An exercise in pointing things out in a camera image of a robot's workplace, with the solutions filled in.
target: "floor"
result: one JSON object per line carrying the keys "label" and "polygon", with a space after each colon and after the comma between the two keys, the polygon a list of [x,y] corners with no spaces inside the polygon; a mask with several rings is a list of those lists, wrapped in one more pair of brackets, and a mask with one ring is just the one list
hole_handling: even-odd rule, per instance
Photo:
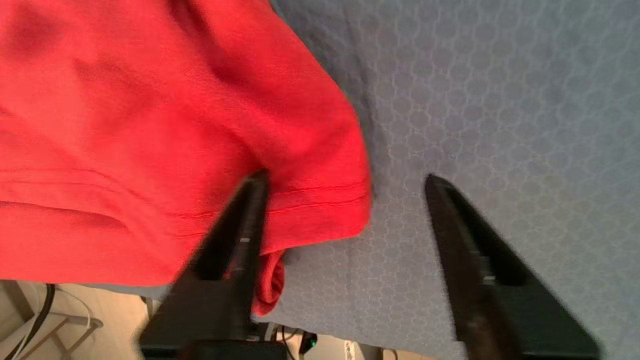
{"label": "floor", "polygon": [[[142,300],[135,295],[124,295],[108,290],[88,288],[76,284],[62,284],[61,287],[80,298],[90,308],[91,315],[100,319],[104,326],[93,333],[75,352],[74,359],[91,360],[139,360],[141,355],[134,344],[136,333],[147,321],[147,308]],[[37,291],[40,301],[45,297],[43,284],[20,282],[31,307],[36,307]],[[63,292],[58,292],[54,298],[52,312],[70,315],[86,316],[86,310],[76,299]],[[65,325],[58,331],[66,346],[71,345],[84,331],[83,326]],[[299,341],[293,338],[289,341],[292,350],[297,350]],[[44,360],[59,358],[60,353],[53,344],[46,344],[29,356],[29,360]],[[411,352],[397,351],[397,360],[434,360]],[[393,351],[386,350],[383,360],[396,360]]]}

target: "red shirt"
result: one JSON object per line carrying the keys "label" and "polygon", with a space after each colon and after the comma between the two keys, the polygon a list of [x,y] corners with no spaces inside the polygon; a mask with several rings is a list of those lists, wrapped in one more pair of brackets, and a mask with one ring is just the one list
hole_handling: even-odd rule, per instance
{"label": "red shirt", "polygon": [[369,216],[355,114],[296,35],[265,0],[0,2],[0,278],[171,282],[262,167],[260,314],[284,249]]}

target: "red fabric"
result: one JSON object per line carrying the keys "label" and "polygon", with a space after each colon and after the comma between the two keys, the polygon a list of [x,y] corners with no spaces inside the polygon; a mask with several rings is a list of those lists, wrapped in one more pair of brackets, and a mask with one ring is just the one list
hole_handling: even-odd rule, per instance
{"label": "red fabric", "polygon": [[0,1],[0,277],[170,282],[271,172],[255,310],[284,249],[358,234],[352,108],[265,0]]}

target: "patterned fabric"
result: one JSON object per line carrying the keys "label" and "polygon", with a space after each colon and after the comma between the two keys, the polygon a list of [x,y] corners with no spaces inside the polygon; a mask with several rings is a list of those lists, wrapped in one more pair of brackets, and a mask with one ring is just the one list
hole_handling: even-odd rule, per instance
{"label": "patterned fabric", "polygon": [[606,359],[640,357],[640,1],[278,3],[355,105],[375,200],[361,237],[289,251],[267,320],[463,359],[422,195],[434,172]]}

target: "white cable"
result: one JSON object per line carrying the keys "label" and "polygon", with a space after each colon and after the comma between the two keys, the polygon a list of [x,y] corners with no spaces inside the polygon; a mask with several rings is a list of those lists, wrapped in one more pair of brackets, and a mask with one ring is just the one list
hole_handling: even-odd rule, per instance
{"label": "white cable", "polygon": [[33,282],[29,282],[29,285],[31,285],[31,288],[33,289],[33,292],[36,294],[36,307],[35,307],[35,309],[36,309],[37,313],[35,313],[33,315],[33,324],[31,324],[31,327],[29,328],[29,331],[22,338],[22,341],[20,342],[20,346],[18,347],[18,350],[15,351],[15,354],[13,355],[11,360],[17,360],[18,359],[18,356],[22,352],[22,349],[24,349],[24,345],[26,345],[26,343],[27,343],[27,336],[29,336],[29,334],[31,334],[31,331],[33,331],[33,327],[36,325],[36,318],[38,317],[38,314],[40,314],[40,293],[38,292],[38,288],[36,288],[36,286],[35,286],[35,284]]}
{"label": "white cable", "polygon": [[82,304],[82,306],[84,307],[84,311],[86,313],[86,329],[89,330],[89,328],[91,327],[91,313],[90,313],[89,307],[84,303],[84,301],[80,300],[79,297],[77,297],[74,294],[68,292],[67,290],[64,290],[64,289],[61,289],[61,288],[57,288],[56,291],[61,292],[61,293],[65,293],[65,294],[69,295],[70,297],[76,299],[80,304]]}

